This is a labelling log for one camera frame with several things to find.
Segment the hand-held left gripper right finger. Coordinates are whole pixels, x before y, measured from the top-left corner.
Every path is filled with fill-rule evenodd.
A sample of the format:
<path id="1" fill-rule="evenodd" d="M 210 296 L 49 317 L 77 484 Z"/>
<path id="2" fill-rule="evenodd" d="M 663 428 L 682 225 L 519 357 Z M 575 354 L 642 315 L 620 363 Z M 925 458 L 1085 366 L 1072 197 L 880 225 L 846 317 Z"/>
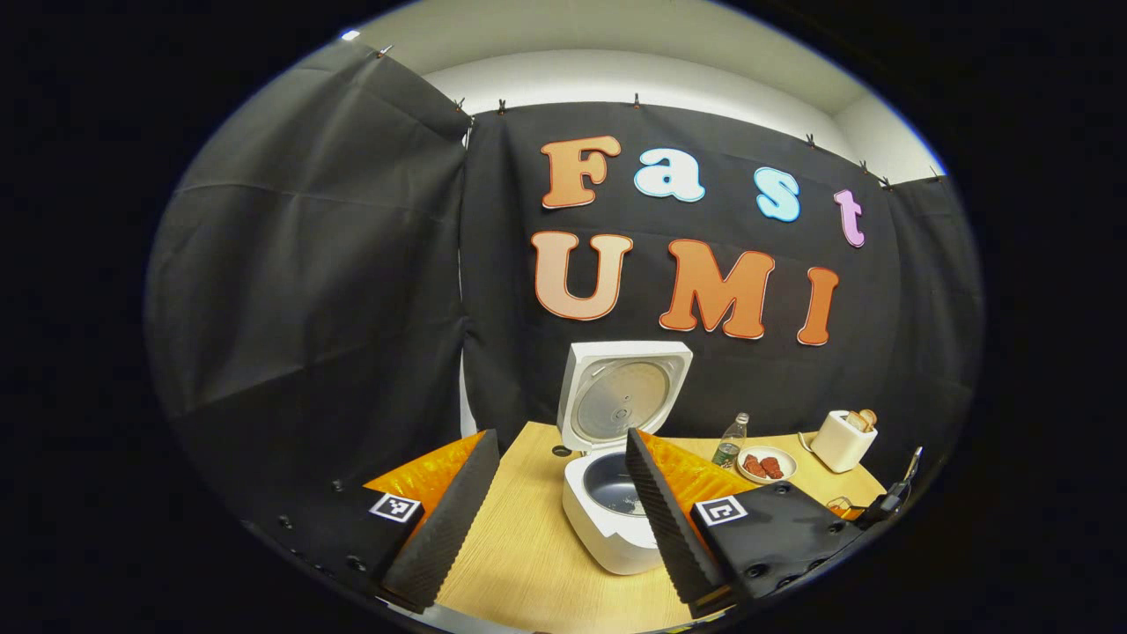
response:
<path id="1" fill-rule="evenodd" d="M 674 486 L 671 459 L 702 467 L 708 492 Z M 796 593 L 845 559 L 866 530 L 790 482 L 721 492 L 733 473 L 653 434 L 632 430 L 625 465 L 664 566 L 694 618 L 757 611 Z"/>

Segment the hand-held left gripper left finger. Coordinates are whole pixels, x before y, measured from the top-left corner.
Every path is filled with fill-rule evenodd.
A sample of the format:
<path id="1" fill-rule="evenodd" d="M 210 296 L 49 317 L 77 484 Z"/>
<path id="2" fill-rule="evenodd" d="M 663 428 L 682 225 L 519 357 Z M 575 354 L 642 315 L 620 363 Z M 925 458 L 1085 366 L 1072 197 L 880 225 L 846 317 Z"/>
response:
<path id="1" fill-rule="evenodd" d="M 434 606 L 500 462 L 487 429 L 358 486 L 261 504 L 254 536 L 360 601 Z"/>

